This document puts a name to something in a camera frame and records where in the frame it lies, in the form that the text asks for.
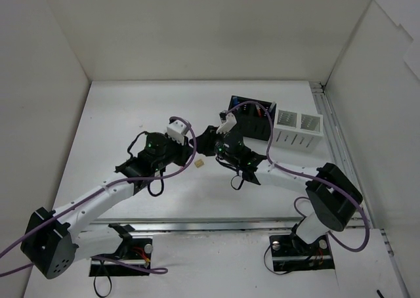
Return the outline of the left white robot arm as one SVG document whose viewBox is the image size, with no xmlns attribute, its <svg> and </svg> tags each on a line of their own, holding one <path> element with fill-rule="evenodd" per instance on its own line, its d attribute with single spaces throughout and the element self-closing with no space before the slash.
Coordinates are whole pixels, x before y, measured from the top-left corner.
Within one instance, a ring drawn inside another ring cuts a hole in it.
<svg viewBox="0 0 420 298">
<path fill-rule="evenodd" d="M 179 130 L 168 127 L 166 133 L 146 133 L 144 149 L 117 166 L 99 186 L 64 207 L 34 211 L 21 251 L 47 279 L 58 277 L 81 259 L 126 257 L 133 240 L 130 225 L 111 223 L 100 230 L 87 227 L 123 200 L 149 190 L 152 182 L 163 181 L 168 165 L 186 167 L 194 154 L 187 132 L 182 126 Z"/>
</svg>

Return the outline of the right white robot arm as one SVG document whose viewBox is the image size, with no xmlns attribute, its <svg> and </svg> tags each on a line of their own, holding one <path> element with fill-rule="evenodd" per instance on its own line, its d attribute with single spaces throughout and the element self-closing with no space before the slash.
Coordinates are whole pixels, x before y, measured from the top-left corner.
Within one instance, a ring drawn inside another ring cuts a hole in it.
<svg viewBox="0 0 420 298">
<path fill-rule="evenodd" d="M 293 228 L 290 237 L 291 247 L 297 253 L 306 253 L 328 232 L 342 232 L 355 213 L 369 228 L 361 207 L 361 193 L 332 163 L 319 168 L 283 167 L 248 148 L 237 131 L 218 133 L 211 125 L 196 142 L 198 153 L 216 157 L 223 167 L 235 171 L 242 182 L 300 192 L 309 199 L 313 212 Z"/>
</svg>

